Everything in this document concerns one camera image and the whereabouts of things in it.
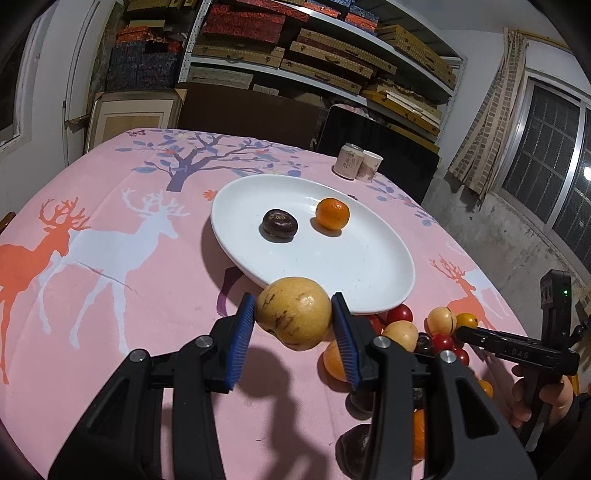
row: deer print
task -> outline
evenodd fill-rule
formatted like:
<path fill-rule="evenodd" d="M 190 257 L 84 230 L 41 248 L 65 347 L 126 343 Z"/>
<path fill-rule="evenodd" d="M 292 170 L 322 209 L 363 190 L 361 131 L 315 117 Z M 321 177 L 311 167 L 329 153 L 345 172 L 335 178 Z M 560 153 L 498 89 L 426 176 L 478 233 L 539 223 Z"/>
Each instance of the deer print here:
<path fill-rule="evenodd" d="M 38 276 L 49 264 L 52 254 L 63 257 L 68 253 L 70 230 L 81 232 L 90 228 L 86 225 L 89 217 L 84 215 L 84 209 L 74 215 L 78 198 L 74 201 L 65 200 L 53 210 L 53 216 L 47 219 L 46 207 L 53 202 L 48 200 L 41 204 L 39 220 L 47 225 L 44 230 L 47 235 L 41 240 L 35 250 L 29 250 L 22 245 L 0 245 L 0 303 L 2 309 L 2 323 L 0 323 L 0 370 L 2 381 L 8 385 L 6 372 L 6 337 L 10 324 L 10 312 L 17 295 L 25 291 L 33 278 Z"/>
<path fill-rule="evenodd" d="M 448 242 L 447 246 L 449 248 L 451 248 L 455 253 L 457 253 L 463 257 L 468 257 L 468 254 L 466 252 L 464 252 L 462 247 L 460 247 L 457 243 Z M 478 301 L 480 302 L 480 304 L 484 308 L 487 308 L 488 310 L 490 310 L 492 313 L 494 313 L 500 319 L 503 319 L 503 318 L 511 315 L 511 311 L 510 310 L 507 311 L 507 309 L 504 306 L 505 300 L 499 294 L 499 292 L 497 292 L 494 285 L 487 278 L 487 276 L 484 275 L 484 273 L 482 272 L 482 270 L 480 268 L 474 268 L 472 270 L 467 271 L 466 274 L 464 275 L 464 278 L 468 281 L 468 283 L 470 283 L 471 285 L 474 286 L 474 288 L 476 289 L 474 291 L 474 296 L 478 299 Z M 487 301 L 485 299 L 484 292 L 486 290 L 489 290 L 489 292 L 492 294 L 492 301 Z"/>
<path fill-rule="evenodd" d="M 455 280 L 455 282 L 461 286 L 462 290 L 466 293 L 466 296 L 452 300 L 450 303 L 447 304 L 447 308 L 449 308 L 454 314 L 458 313 L 471 313 L 473 314 L 480 322 L 484 324 L 486 328 L 489 330 L 496 330 L 492 323 L 486 318 L 486 313 L 482 305 L 480 304 L 479 300 L 474 295 L 474 291 L 476 291 L 476 287 L 468 283 L 468 281 L 464 278 L 466 272 L 461 270 L 459 267 L 455 266 L 451 262 L 448 262 L 443 257 L 439 257 L 439 263 L 443 267 L 441 269 L 435 260 L 431 260 L 431 265 L 438 269 L 441 273 L 443 273 L 447 278 L 451 280 Z"/>
<path fill-rule="evenodd" d="M 125 279 L 130 271 L 138 269 L 154 253 L 158 246 L 161 234 L 169 238 L 177 238 L 170 217 L 183 217 L 189 213 L 183 213 L 184 206 L 179 206 L 176 200 L 164 203 L 164 195 L 150 193 L 143 198 L 143 207 L 136 208 L 132 205 L 129 194 L 133 190 L 122 192 L 123 201 L 128 209 L 139 214 L 143 218 L 142 224 L 135 233 L 108 232 L 88 230 L 81 232 L 76 242 L 70 244 L 70 251 L 63 258 L 54 258 L 51 267 L 43 273 L 41 288 L 39 290 L 40 317 L 43 330 L 51 332 L 51 326 L 47 318 L 44 304 L 44 292 L 47 283 L 52 276 L 59 273 L 68 265 L 78 265 L 87 268 L 97 274 L 98 280 L 93 290 L 86 296 L 82 308 L 70 331 L 70 343 L 74 348 L 80 348 L 78 342 L 78 330 L 84 318 L 84 314 L 92 305 L 97 295 L 107 287 L 113 292 L 113 309 L 119 330 L 119 351 L 127 355 L 129 348 L 125 340 Z"/>

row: red box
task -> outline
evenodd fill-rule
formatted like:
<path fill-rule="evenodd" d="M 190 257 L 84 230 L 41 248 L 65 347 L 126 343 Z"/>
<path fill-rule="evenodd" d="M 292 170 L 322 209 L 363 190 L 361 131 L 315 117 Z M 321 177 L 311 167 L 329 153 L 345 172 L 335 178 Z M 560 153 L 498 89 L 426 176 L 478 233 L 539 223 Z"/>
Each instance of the red box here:
<path fill-rule="evenodd" d="M 276 12 L 278 14 L 285 15 L 286 17 L 295 18 L 304 23 L 306 23 L 310 18 L 303 12 L 300 12 L 286 5 L 278 4 L 273 0 L 236 0 L 236 5 L 239 4 L 246 4 L 252 7 L 258 7 L 272 12 Z"/>
<path fill-rule="evenodd" d="M 285 23 L 285 15 L 257 12 L 225 12 L 218 14 L 212 9 L 202 31 L 204 34 L 231 35 L 277 44 L 283 23 Z"/>
<path fill-rule="evenodd" d="M 345 21 L 348 24 L 354 25 L 361 30 L 366 30 L 371 33 L 375 32 L 375 29 L 378 28 L 378 24 L 376 22 L 372 22 L 367 18 L 360 17 L 359 15 L 348 13 L 345 17 Z"/>
<path fill-rule="evenodd" d="M 304 7 L 309 8 L 310 10 L 315 10 L 320 12 L 321 14 L 328 15 L 329 17 L 337 18 L 339 16 L 339 12 L 331 7 L 326 7 L 324 5 L 313 4 L 311 2 L 304 2 Z"/>

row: picture frame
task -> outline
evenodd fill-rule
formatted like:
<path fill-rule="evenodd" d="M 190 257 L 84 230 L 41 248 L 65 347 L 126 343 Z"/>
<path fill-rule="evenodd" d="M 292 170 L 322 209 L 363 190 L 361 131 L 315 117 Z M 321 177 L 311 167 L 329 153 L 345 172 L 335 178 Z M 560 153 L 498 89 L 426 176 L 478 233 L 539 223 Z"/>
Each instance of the picture frame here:
<path fill-rule="evenodd" d="M 134 128 L 176 128 L 186 89 L 97 93 L 84 153 Z"/>

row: tree print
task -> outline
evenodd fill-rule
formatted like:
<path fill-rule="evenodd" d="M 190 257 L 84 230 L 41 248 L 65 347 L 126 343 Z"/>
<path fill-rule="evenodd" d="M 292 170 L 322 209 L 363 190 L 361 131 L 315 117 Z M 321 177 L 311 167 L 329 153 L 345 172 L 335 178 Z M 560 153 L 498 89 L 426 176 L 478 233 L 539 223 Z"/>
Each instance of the tree print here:
<path fill-rule="evenodd" d="M 269 149 L 277 148 L 287 153 L 294 154 L 300 149 L 286 147 L 271 142 L 263 142 L 253 138 L 243 138 L 238 144 L 226 144 L 223 141 L 236 141 L 231 135 L 216 135 L 203 132 L 187 132 L 184 130 L 152 130 L 152 132 L 163 132 L 163 142 L 154 145 L 153 142 L 133 140 L 136 147 L 117 148 L 119 152 L 132 150 L 150 150 L 157 156 L 162 157 L 159 162 L 144 161 L 144 164 L 133 168 L 138 173 L 165 172 L 169 181 L 166 190 L 169 192 L 180 192 L 185 181 L 198 171 L 207 170 L 231 170 L 235 174 L 245 177 L 250 174 L 272 173 L 275 164 L 281 161 L 269 153 Z M 182 153 L 185 147 L 177 145 L 178 140 L 186 140 L 186 143 L 193 148 L 185 156 Z M 229 163 L 255 163 L 249 167 L 230 166 Z M 301 176 L 301 168 L 307 168 L 293 161 L 287 162 L 290 170 L 287 175 L 293 177 Z"/>

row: table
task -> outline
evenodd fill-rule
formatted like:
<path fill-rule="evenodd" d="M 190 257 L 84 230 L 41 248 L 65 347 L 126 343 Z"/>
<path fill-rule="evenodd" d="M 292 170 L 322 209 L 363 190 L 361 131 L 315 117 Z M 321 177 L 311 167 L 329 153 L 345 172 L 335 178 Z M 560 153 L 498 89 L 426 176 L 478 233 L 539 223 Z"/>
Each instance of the table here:
<path fill-rule="evenodd" d="M 209 222 L 216 193 L 238 177 L 315 180 L 392 225 L 414 258 L 416 285 L 406 304 L 420 330 L 432 308 L 448 305 L 524 334 L 433 217 L 381 175 L 371 184 L 337 177 L 334 161 L 253 138 L 136 129 L 92 150 L 27 203 L 0 236 L 0 418 L 40 474 L 130 349 L 175 351 L 235 312 L 244 292 L 261 291 L 223 253 Z M 345 409 L 346 385 L 323 369 L 325 347 L 292 352 L 255 326 L 241 382 L 214 399 L 229 480 L 345 478 L 335 442 L 359 421 Z M 512 378 L 505 366 L 468 350 L 470 366 L 502 385 L 495 398 L 506 408 Z"/>

